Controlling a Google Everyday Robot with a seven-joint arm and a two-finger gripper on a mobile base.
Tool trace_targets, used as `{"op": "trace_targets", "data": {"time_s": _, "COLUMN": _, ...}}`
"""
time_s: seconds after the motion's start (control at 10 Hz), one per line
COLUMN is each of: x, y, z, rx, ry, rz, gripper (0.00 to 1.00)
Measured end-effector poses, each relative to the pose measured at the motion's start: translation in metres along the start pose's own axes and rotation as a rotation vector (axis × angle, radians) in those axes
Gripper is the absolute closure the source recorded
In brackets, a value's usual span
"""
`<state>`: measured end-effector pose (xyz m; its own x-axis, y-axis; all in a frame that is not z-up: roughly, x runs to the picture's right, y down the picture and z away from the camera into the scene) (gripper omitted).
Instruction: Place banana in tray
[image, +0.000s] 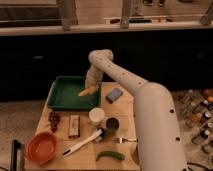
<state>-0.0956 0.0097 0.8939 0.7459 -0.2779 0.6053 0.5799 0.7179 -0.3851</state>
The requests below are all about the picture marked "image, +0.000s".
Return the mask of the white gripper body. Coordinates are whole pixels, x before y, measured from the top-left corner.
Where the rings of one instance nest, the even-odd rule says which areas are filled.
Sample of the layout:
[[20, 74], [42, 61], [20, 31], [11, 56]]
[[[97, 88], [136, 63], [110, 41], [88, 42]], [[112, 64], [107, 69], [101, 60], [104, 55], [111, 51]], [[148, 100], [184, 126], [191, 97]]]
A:
[[94, 67], [90, 67], [86, 73], [85, 87], [98, 86], [102, 82], [102, 72]]

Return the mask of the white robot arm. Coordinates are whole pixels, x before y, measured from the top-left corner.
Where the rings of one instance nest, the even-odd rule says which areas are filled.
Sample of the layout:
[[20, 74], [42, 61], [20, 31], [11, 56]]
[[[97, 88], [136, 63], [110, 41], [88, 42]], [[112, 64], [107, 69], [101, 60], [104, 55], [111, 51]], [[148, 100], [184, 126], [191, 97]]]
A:
[[133, 96], [133, 114], [142, 171], [188, 171], [171, 93], [163, 85], [137, 76], [112, 62], [111, 50], [88, 55], [85, 87], [96, 86], [106, 73]]

